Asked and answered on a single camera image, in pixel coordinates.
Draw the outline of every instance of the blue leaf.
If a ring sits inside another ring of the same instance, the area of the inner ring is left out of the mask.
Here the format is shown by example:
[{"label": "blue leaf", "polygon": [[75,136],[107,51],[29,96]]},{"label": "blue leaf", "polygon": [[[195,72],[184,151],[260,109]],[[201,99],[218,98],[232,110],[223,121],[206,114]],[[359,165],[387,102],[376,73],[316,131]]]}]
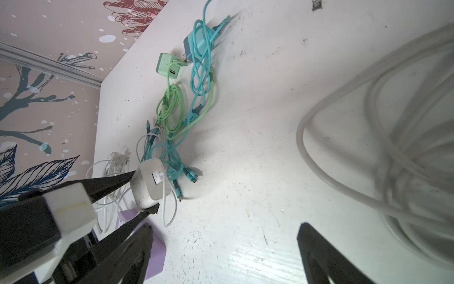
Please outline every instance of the blue leaf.
[{"label": "blue leaf", "polygon": [[45,162],[0,183],[0,204],[16,201],[22,193],[33,189],[46,190],[59,183],[68,174],[78,158]]},{"label": "blue leaf", "polygon": [[0,184],[14,173],[14,157],[17,145],[0,153]]}]

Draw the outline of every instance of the purple box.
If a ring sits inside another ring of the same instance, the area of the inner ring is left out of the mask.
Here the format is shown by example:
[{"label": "purple box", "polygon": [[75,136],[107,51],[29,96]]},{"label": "purple box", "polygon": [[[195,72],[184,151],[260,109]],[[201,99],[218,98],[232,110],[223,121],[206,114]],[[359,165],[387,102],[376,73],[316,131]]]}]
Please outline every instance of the purple box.
[{"label": "purple box", "polygon": [[[136,209],[129,209],[125,211],[120,211],[119,214],[121,217],[129,221],[135,216],[137,216],[138,211]],[[137,231],[143,224],[150,224],[153,227],[153,224],[150,223],[148,219],[143,220],[142,222],[137,225],[137,227],[134,229],[134,232]],[[117,219],[117,225],[115,229],[118,229],[120,227],[120,219]],[[153,229],[153,245],[151,247],[151,255],[150,255],[150,260],[148,261],[148,267],[147,267],[147,272],[145,274],[145,280],[148,278],[152,278],[153,276],[161,273],[164,268],[164,261],[166,259],[166,245],[164,242],[161,240],[160,237],[155,233],[155,229]]]}]

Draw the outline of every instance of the green charger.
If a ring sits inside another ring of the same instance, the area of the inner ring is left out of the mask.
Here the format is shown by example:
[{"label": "green charger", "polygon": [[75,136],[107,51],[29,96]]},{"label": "green charger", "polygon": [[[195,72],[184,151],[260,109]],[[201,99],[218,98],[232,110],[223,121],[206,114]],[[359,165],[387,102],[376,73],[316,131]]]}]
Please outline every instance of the green charger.
[{"label": "green charger", "polygon": [[156,72],[162,76],[171,79],[178,77],[180,66],[187,66],[186,62],[180,61],[176,56],[169,53],[161,53],[159,55],[158,65],[156,66]]}]

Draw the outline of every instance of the wall trim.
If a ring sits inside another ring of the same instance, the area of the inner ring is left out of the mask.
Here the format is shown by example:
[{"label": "wall trim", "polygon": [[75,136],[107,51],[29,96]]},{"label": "wall trim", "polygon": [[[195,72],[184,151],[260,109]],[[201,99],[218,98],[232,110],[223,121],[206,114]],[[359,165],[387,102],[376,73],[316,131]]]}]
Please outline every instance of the wall trim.
[{"label": "wall trim", "polygon": [[59,61],[17,48],[0,41],[0,60],[46,72],[70,81],[101,89],[103,78]]}]

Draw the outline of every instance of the mural wall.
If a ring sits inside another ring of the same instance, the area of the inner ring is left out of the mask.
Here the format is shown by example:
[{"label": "mural wall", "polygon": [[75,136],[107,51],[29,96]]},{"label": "mural wall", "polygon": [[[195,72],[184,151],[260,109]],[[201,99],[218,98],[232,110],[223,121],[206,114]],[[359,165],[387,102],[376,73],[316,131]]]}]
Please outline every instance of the mural wall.
[{"label": "mural wall", "polygon": [[105,78],[166,3],[0,1],[0,41]]},{"label": "mural wall", "polygon": [[0,206],[30,189],[84,179],[99,90],[0,61]]}]

